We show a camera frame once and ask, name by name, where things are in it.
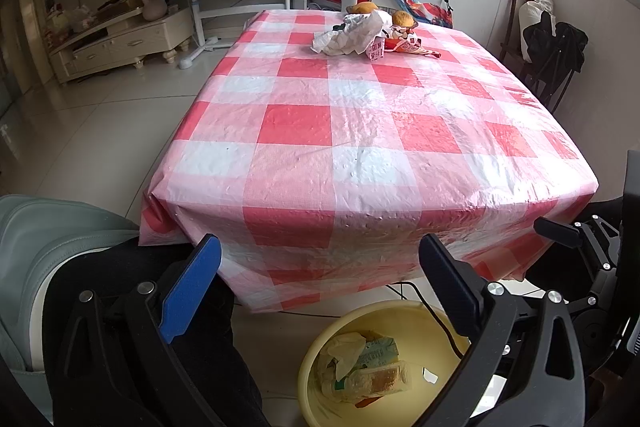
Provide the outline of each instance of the yellow bucket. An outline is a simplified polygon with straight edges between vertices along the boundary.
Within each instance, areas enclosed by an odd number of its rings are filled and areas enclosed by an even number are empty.
[[[464,353],[468,339],[456,334],[443,312],[434,311]],[[316,377],[316,357],[330,338],[352,331],[375,331],[395,339],[400,360],[410,368],[411,389],[383,396],[362,409],[325,397]],[[306,352],[298,374],[300,409],[309,427],[411,427],[444,387],[458,362],[447,335],[421,302],[392,300],[370,304],[335,321]],[[437,375],[436,383],[424,378],[423,369]]]

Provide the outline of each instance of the cabinet leg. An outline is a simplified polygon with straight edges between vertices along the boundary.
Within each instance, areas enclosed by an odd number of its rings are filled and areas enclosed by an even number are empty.
[[[178,44],[180,46],[180,51],[182,52],[188,51],[190,42],[191,42],[191,37],[183,40],[180,44]]]
[[[162,58],[164,58],[164,60],[166,60],[167,64],[173,64],[175,62],[175,55],[177,55],[178,52],[176,50],[169,50],[167,52],[164,52],[162,54]]]

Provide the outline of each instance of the checkered tablecloth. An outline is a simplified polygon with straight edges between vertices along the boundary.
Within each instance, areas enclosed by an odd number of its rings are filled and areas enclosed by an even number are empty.
[[[440,59],[328,57],[332,12],[272,10],[200,91],[152,178],[141,243],[223,245],[220,273],[255,311],[420,277],[436,232],[488,279],[545,250],[597,181],[533,95],[465,34],[421,24]]]

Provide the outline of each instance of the silver screw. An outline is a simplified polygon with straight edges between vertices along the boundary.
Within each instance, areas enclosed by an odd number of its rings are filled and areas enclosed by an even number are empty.
[[[486,288],[489,290],[491,295],[502,295],[504,293],[504,286],[499,282],[490,282]]]
[[[140,295],[149,295],[156,286],[151,281],[141,282],[138,285],[138,293]]]
[[[551,290],[546,294],[546,296],[549,297],[551,302],[555,302],[556,304],[562,302],[562,295],[560,295],[560,292],[557,292],[556,290]]]
[[[94,293],[91,290],[84,290],[83,292],[80,292],[80,295],[78,296],[80,302],[89,302],[93,298]]]

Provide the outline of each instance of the tv stand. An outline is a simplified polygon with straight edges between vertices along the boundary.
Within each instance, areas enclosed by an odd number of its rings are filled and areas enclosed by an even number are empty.
[[[146,55],[162,53],[173,64],[179,46],[189,47],[193,22],[189,9],[166,15],[157,21],[142,18],[138,7],[92,26],[49,52],[60,84],[75,78],[133,64],[144,66]]]

